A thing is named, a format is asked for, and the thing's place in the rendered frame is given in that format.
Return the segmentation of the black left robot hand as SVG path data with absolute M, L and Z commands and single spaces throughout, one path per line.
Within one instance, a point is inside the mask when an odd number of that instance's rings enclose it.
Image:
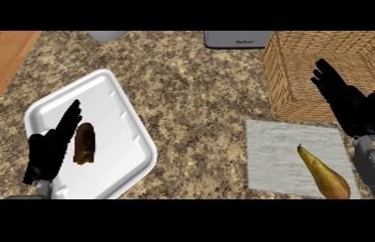
M 23 184 L 32 184 L 37 181 L 50 182 L 56 178 L 81 120 L 81 102 L 75 100 L 62 116 L 57 127 L 50 129 L 44 135 L 31 135 Z

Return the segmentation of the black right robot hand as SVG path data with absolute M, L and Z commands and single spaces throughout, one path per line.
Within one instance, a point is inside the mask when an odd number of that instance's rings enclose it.
M 365 95 L 345 83 L 325 59 L 316 61 L 313 82 L 334 113 L 344 133 L 350 137 L 375 135 L 375 91 Z

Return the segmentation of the wicker basket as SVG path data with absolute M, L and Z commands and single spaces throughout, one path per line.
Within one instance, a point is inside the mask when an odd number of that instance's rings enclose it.
M 261 63 L 273 116 L 280 121 L 335 120 L 310 81 L 319 59 L 367 95 L 375 90 L 375 31 L 273 31 Z

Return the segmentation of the pale grey placemat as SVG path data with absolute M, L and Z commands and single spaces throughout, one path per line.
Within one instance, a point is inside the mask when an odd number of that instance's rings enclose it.
M 297 146 L 302 146 L 342 175 L 350 185 L 350 198 L 359 199 L 360 192 L 339 131 L 283 122 L 246 121 L 249 189 L 322 197 Z

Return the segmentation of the yellow-green pear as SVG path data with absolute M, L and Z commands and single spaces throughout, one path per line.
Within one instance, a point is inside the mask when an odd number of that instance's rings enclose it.
M 310 171 L 322 195 L 328 199 L 348 199 L 351 191 L 344 177 L 302 146 L 297 146 L 297 152 Z

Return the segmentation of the dark brown oblong food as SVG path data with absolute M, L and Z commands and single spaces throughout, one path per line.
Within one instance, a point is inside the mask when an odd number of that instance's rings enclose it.
M 77 129 L 74 162 L 78 165 L 94 161 L 94 126 L 84 123 Z

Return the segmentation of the white rectangular tray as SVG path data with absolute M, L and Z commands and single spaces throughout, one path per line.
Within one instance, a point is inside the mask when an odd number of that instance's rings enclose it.
M 57 126 L 75 101 L 83 121 L 93 125 L 93 161 L 77 164 L 75 148 L 68 147 L 52 198 L 115 199 L 155 167 L 155 144 L 108 69 L 96 70 L 34 102 L 23 117 L 28 135 L 44 134 Z

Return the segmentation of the brown wooden board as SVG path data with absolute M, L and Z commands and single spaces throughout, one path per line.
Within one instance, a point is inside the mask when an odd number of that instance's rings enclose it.
M 0 31 L 0 95 L 6 91 L 41 31 Z

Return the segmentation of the dark grey flat appliance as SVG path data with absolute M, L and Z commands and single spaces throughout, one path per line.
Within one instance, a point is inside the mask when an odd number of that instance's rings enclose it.
M 204 44 L 217 50 L 263 49 L 267 45 L 271 31 L 205 31 Z

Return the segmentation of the pale grey round container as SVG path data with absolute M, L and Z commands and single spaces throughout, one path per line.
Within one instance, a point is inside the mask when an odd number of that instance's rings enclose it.
M 88 31 L 88 35 L 99 42 L 109 42 L 125 35 L 125 31 Z

